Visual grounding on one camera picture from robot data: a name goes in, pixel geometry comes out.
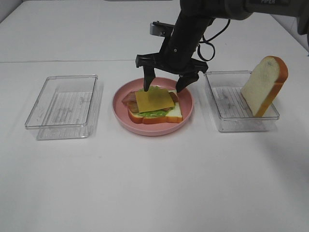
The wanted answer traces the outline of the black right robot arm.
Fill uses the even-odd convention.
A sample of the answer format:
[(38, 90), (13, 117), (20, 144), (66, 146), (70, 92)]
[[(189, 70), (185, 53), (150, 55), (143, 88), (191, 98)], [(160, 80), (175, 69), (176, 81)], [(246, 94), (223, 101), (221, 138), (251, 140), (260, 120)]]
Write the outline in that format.
[(307, 0), (182, 0), (175, 25), (151, 23), (150, 33), (164, 37), (159, 52), (137, 55), (136, 66), (143, 67), (143, 89), (148, 91), (155, 79), (155, 69), (179, 75), (177, 92), (199, 79), (207, 63), (192, 58), (207, 27), (217, 18), (244, 20), (252, 13), (292, 16), (297, 19), (297, 32), (309, 32)]

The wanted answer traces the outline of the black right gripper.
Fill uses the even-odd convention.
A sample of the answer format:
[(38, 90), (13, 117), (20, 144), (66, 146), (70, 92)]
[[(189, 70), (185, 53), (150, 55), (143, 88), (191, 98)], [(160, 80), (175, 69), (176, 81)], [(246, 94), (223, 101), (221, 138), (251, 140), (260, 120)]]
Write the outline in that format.
[(143, 66), (143, 90), (147, 92), (156, 78), (154, 69), (179, 74), (177, 93), (196, 82), (199, 79), (197, 72), (205, 73), (208, 69), (205, 61), (192, 58), (201, 36), (198, 30), (174, 29), (172, 35), (164, 39), (158, 53), (137, 55), (136, 67)]

